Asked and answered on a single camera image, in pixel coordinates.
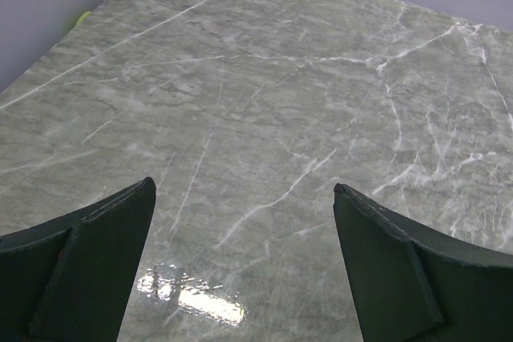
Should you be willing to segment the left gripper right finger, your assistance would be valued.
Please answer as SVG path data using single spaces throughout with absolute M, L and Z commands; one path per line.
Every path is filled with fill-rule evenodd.
M 512 257 L 450 237 L 346 184 L 333 213 L 365 341 L 510 341 Z

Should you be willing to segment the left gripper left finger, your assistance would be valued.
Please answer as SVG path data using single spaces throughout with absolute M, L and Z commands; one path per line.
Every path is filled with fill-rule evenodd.
M 115 341 L 156 205 L 147 177 L 1 238 L 3 341 Z

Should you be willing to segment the green tape marker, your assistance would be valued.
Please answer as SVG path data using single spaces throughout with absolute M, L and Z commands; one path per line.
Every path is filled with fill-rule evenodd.
M 92 11 L 86 11 L 84 12 L 77 20 L 77 22 L 75 23 L 75 27 L 77 27 L 79 24 L 81 24 L 90 14 L 91 14 Z

